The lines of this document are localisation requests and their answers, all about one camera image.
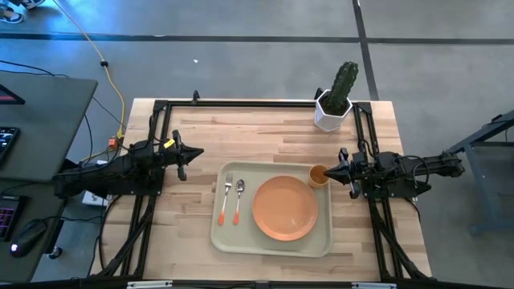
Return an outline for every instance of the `spoon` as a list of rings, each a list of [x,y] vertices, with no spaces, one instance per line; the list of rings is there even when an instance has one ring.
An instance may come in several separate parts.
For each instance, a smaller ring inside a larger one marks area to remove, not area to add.
[[[235,189],[238,191],[238,206],[235,208],[234,225],[239,223],[239,200],[241,199],[241,193],[244,191],[244,181],[239,179],[235,184]]]

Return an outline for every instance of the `orange plate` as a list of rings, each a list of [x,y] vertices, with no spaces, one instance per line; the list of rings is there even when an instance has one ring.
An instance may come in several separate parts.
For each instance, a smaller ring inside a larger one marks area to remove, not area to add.
[[[318,205],[314,192],[295,177],[280,176],[265,181],[255,192],[251,207],[257,226],[280,241],[305,236],[316,223]]]

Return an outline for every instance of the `butcher block tabletop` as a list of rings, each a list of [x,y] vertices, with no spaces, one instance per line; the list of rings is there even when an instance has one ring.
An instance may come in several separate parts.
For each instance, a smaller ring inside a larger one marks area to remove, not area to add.
[[[154,101],[134,100],[125,145],[147,138]],[[393,104],[371,104],[380,150],[403,154]],[[315,127],[313,117],[314,108],[173,108],[169,135],[178,129],[184,144],[205,152],[186,167],[187,181],[178,180],[176,166],[166,170],[153,215],[144,279],[378,281],[368,203],[363,198],[350,199],[349,187],[333,180],[333,247],[322,258],[223,253],[210,241],[215,182],[219,169],[228,161],[333,167],[339,164],[337,154],[341,147],[346,147],[350,155],[357,152],[352,113],[340,130],[330,133]],[[364,116],[362,120],[369,139]],[[134,196],[123,196],[109,212],[103,235],[106,263],[127,238],[134,200]],[[414,207],[403,199],[391,199],[391,210],[399,243],[419,270],[430,275]],[[139,241],[134,247],[131,272],[138,252]],[[385,256],[393,272],[388,246]],[[93,274],[100,270],[97,257]]]

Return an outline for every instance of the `tray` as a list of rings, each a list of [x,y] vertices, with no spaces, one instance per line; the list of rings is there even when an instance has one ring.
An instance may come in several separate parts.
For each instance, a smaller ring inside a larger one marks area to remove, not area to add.
[[[232,161],[226,163],[218,173],[214,212],[210,224],[210,240],[223,252],[246,254],[271,254],[281,256],[317,258],[326,255],[332,248],[332,202],[330,184],[313,189],[318,204],[318,219],[312,230],[304,237],[282,242],[268,237],[255,224],[251,203],[255,191],[268,179],[276,176],[292,176],[307,182],[311,165],[280,164],[270,162]],[[233,186],[228,193],[225,208],[225,222],[218,225],[218,216],[225,196],[225,177],[233,174]],[[237,193],[234,190],[238,179],[245,182],[239,207],[239,224],[234,225]]]

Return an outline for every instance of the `cup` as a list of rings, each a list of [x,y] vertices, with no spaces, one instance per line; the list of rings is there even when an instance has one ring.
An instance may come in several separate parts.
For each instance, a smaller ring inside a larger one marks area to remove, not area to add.
[[[308,185],[317,189],[328,184],[328,177],[323,173],[327,168],[323,165],[314,165],[308,172]]]

